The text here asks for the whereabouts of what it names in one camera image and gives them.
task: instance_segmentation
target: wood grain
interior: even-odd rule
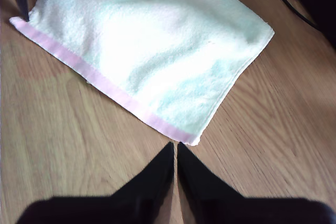
[[[245,196],[336,209],[336,53],[281,0],[240,1],[276,34],[192,151]],[[24,38],[8,23],[16,15],[1,0],[2,223],[52,195],[112,194],[169,141]],[[177,184],[164,216],[192,223]]]

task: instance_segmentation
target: white towel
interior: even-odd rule
[[[162,134],[196,145],[274,32],[238,0],[37,0],[26,37]]]

